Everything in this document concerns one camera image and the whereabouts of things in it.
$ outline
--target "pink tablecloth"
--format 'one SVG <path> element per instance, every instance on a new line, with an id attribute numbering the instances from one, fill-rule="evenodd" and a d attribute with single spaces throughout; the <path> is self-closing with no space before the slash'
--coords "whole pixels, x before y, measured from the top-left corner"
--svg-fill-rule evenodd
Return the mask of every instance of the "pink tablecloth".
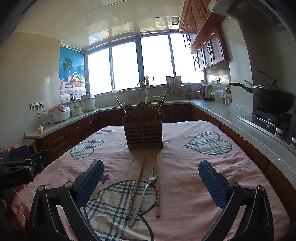
<path id="1" fill-rule="evenodd" d="M 149 187 L 135 225 L 128 228 L 124 216 L 134 180 L 146 156 L 133 208 L 156 155 L 161 216 L 159 219 L 155 216 L 155 189 Z M 272 208 L 275 240 L 280 240 L 289 228 L 287 213 L 260 169 L 218 127 L 204 121 L 163 124 L 162 150 L 130 152 L 122 126 L 103 128 L 51 163 L 26 186 L 20 193 L 26 214 L 40 184 L 54 188 L 73 181 L 94 158 L 104 162 L 104 176 L 97 186 L 99 198 L 90 200 L 83 212 L 102 240 L 201 240 L 221 212 L 198 174 L 201 160 L 208 160 L 228 181 L 236 181 L 242 187 L 263 185 Z M 243 211 L 241 208 L 227 238 L 234 235 Z M 61 216 L 69 236 L 75 239 L 64 215 Z"/>

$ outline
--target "green bowl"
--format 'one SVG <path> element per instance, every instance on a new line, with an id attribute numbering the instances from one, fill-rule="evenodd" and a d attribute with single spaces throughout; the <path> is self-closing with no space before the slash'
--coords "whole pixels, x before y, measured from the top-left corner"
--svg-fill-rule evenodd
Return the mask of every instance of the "green bowl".
<path id="1" fill-rule="evenodd" d="M 151 96 L 145 100 L 145 103 L 146 104 L 161 103 L 162 100 L 163 100 L 163 98 L 160 96 Z"/>

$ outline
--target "faucet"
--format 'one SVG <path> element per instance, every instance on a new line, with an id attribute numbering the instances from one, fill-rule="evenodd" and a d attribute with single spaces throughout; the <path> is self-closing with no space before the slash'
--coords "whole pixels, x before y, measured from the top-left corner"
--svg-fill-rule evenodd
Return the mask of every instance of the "faucet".
<path id="1" fill-rule="evenodd" d="M 147 98 L 148 98 L 148 90 L 147 90 L 147 86 L 146 86 L 145 82 L 140 81 L 140 82 L 137 83 L 136 90 L 138 89 L 138 84 L 139 84 L 139 83 L 143 83 L 143 84 L 145 85 L 145 100 L 147 100 Z"/>

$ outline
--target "ceiling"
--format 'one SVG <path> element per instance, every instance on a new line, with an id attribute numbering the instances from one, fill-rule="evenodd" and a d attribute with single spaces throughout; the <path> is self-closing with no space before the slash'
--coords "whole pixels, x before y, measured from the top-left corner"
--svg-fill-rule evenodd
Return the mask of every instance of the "ceiling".
<path id="1" fill-rule="evenodd" d="M 181 6 L 182 0 L 38 0 L 15 31 L 88 51 L 123 37 L 178 29 L 172 17 L 180 16 Z"/>

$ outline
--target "electrical outlet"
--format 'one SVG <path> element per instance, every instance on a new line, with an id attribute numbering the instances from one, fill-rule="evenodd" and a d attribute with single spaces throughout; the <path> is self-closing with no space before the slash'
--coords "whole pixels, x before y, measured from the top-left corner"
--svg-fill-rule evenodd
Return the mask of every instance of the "electrical outlet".
<path id="1" fill-rule="evenodd" d="M 36 109 L 36 105 L 38 105 L 38 108 L 40 108 L 41 107 L 41 104 L 44 107 L 44 102 L 43 101 L 38 101 L 38 102 L 35 102 L 35 103 L 31 103 L 30 104 L 30 110 Z"/>

